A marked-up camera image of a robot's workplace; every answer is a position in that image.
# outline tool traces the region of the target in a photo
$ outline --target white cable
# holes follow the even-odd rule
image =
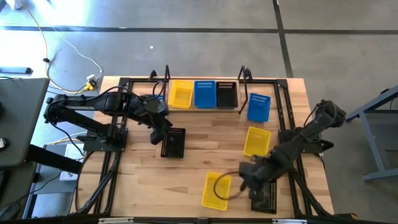
[[[98,63],[96,63],[93,59],[91,59],[91,58],[89,58],[89,57],[87,57],[87,56],[82,55],[82,54],[76,49],[76,47],[75,47],[73,44],[69,43],[69,41],[67,41],[65,38],[63,38],[63,36],[62,36],[61,34],[59,34],[58,31],[57,31],[54,27],[53,27],[53,29],[56,31],[56,33],[57,33],[67,44],[69,44],[71,47],[73,47],[73,49],[76,50],[76,53],[77,53],[78,55],[82,56],[82,57],[85,58],[85,59],[91,60],[91,61],[99,68],[99,75],[98,75],[98,77],[95,77],[96,79],[99,79],[99,78],[103,75],[102,67],[101,67],[100,65],[98,65]]]
[[[76,134],[70,134],[70,137],[75,136],[75,135],[79,135],[79,134],[86,134],[86,133],[87,133],[86,131],[83,131],[83,132],[76,133]],[[68,136],[63,137],[63,138],[59,139],[58,141],[62,141],[62,140],[67,139],[67,138],[68,138]]]

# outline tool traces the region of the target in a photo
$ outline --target yellow cable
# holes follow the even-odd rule
[[[45,58],[48,58],[48,57],[49,57],[49,50],[48,50],[48,48],[47,48],[47,41],[46,41],[46,39],[45,39],[45,37],[44,37],[44,33],[43,33],[43,31],[42,31],[42,28],[40,27],[39,23],[37,22],[37,20],[36,20],[35,17],[33,16],[33,14],[32,14],[32,13],[30,12],[30,10],[28,9],[28,7],[25,5],[25,3],[23,2],[23,0],[20,0],[20,1],[21,1],[22,5],[24,6],[24,8],[27,10],[27,12],[28,12],[28,13],[30,14],[30,16],[32,17],[32,19],[35,21],[35,23],[36,23],[36,25],[37,25],[37,28],[39,28],[39,31],[42,33],[43,40],[44,40],[44,44],[45,44]],[[49,72],[47,71],[47,62],[45,62],[45,75],[46,75],[46,77],[50,80],[50,82],[51,82],[56,88],[58,88],[59,90],[64,91],[65,93],[77,94],[77,93],[83,93],[84,91],[86,91],[86,88],[84,88],[84,89],[82,89],[82,90],[80,90],[80,91],[68,91],[68,90],[65,90],[64,88],[58,86],[58,85],[50,78],[50,76],[49,76]]]

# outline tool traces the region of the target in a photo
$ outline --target black basket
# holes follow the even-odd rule
[[[236,82],[217,82],[217,108],[234,109],[238,106]]]
[[[185,147],[185,128],[171,128],[164,136],[161,157],[183,158]]]
[[[276,179],[268,180],[260,190],[250,190],[251,210],[276,214]]]

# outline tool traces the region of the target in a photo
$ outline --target yellow basket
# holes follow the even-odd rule
[[[271,132],[255,127],[249,127],[243,154],[245,156],[265,156],[268,154],[270,138]]]
[[[175,108],[189,109],[193,93],[193,82],[174,80],[169,105]]]
[[[203,191],[203,196],[201,198],[201,205],[204,207],[225,211],[228,206],[228,201],[218,198],[213,191],[214,183],[219,176],[221,176],[219,173],[207,172],[205,190]],[[231,176],[226,175],[225,177],[221,178],[220,181],[218,181],[216,191],[219,196],[228,197],[230,187]]]

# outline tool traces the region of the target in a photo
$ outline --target gray floor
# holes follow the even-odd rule
[[[271,0],[120,0],[27,1],[42,26],[201,27],[275,29]],[[398,1],[279,0],[286,29],[398,29]],[[25,10],[0,12],[2,26],[34,26]],[[255,77],[286,77],[278,34],[206,34],[142,32],[61,32],[83,54],[93,57],[105,75],[162,73],[173,76],[236,75],[241,65]],[[44,77],[44,45],[39,32],[0,31],[5,65],[29,66],[33,77]],[[50,76],[60,85],[78,89],[98,69],[78,56],[55,32],[46,32],[49,58],[56,55]],[[396,35],[286,35],[295,78],[304,78],[311,106],[331,99],[353,111],[386,88],[398,84]],[[398,101],[393,104],[398,109]],[[62,126],[69,133],[81,130]],[[63,135],[41,118],[34,144]],[[326,176],[336,213],[356,213],[360,219],[398,222],[398,178],[364,183],[361,175],[376,171],[361,123],[325,131],[335,143],[325,153]],[[40,200],[48,202],[52,196]],[[69,200],[63,201],[67,207]],[[34,215],[51,211],[38,207]]]

